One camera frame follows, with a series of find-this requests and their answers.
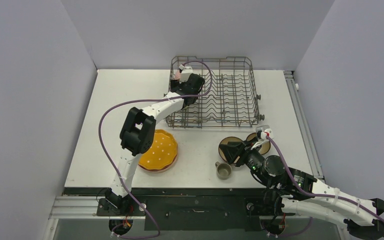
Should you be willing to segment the small grey-green cup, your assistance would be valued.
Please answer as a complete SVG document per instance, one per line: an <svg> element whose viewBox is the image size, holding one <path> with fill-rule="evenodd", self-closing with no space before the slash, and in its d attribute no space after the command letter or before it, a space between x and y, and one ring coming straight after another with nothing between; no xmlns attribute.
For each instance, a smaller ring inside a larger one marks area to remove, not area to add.
<svg viewBox="0 0 384 240"><path fill-rule="evenodd" d="M232 174L232 167L226 162L216 162L216 175L220 180L227 180Z"/></svg>

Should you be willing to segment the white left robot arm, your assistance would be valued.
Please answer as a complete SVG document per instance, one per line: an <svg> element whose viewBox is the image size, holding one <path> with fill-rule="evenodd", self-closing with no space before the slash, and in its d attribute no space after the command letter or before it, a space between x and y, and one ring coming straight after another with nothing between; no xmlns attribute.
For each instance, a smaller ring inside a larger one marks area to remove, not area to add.
<svg viewBox="0 0 384 240"><path fill-rule="evenodd" d="M185 109L204 96L201 92L205 79L190 73L186 81L176 83L161 99L149 99L149 106L132 107L126 116L119 138L121 147L131 153L131 158L122 161L118 167L111 159L110 164L116 172L115 183L105 192L109 208L116 215L123 215L129 210L135 197L131 194L132 181L140 157L154 142L156 125L174 112Z"/></svg>

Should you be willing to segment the pink mug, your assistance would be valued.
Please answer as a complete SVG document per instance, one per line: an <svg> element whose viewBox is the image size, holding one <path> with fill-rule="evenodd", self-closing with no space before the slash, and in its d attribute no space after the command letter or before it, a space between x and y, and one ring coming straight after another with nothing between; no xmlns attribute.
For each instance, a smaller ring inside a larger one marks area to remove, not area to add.
<svg viewBox="0 0 384 240"><path fill-rule="evenodd" d="M181 71L178 69L177 72L174 75L174 80L179 82L181 78Z"/></svg>

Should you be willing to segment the grey wire dish rack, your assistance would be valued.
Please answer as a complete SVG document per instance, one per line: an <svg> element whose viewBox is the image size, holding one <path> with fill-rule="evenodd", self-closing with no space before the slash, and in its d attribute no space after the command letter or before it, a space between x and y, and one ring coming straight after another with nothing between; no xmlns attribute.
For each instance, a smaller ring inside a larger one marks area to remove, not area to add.
<svg viewBox="0 0 384 240"><path fill-rule="evenodd" d="M175 56L171 60L170 80L179 66L190 66L205 79L202 93L187 108L165 120L171 128L252 128L265 116L259 111L261 95L257 94L252 61L246 56L221 58Z"/></svg>

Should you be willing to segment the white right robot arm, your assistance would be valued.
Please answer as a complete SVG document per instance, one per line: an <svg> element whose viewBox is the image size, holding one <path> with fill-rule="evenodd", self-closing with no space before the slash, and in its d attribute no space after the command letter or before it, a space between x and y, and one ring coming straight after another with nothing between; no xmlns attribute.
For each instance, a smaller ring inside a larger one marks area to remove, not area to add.
<svg viewBox="0 0 384 240"><path fill-rule="evenodd" d="M345 228L361 240L384 238L384 201L363 199L342 192L304 171L289 167L273 139L221 142L222 159L235 167L246 166L257 182L272 192L262 199L269 214L300 214Z"/></svg>

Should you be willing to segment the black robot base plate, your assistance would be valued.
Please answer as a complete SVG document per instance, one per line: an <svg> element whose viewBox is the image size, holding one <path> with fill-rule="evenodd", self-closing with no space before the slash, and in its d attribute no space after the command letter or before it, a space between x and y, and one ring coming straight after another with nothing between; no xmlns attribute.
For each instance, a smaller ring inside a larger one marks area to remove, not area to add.
<svg viewBox="0 0 384 240"><path fill-rule="evenodd" d="M117 232L133 225L135 217L144 217L147 231L284 228L280 197L263 188L133 188L131 192L137 200L116 196L109 187L67 187L63 194L92 197L95 216L109 217L110 227L124 223Z"/></svg>

